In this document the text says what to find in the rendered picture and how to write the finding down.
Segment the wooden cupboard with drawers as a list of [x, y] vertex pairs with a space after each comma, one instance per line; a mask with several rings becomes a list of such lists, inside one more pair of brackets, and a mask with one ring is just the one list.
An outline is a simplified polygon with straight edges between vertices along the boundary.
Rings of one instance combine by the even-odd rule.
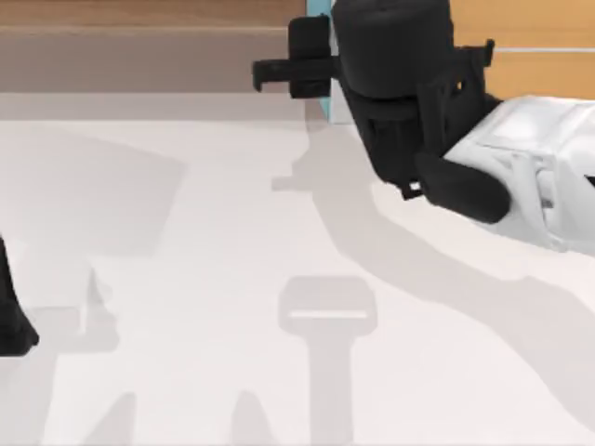
[[[595, 0], [451, 0], [456, 41], [496, 46], [595, 47]], [[595, 54], [494, 53], [488, 90], [595, 99]]]

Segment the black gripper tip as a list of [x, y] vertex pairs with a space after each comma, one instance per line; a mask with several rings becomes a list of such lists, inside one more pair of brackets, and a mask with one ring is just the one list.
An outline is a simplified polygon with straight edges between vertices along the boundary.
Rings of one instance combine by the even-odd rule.
[[6, 244], [0, 236], [0, 358], [25, 356], [39, 340], [17, 298]]

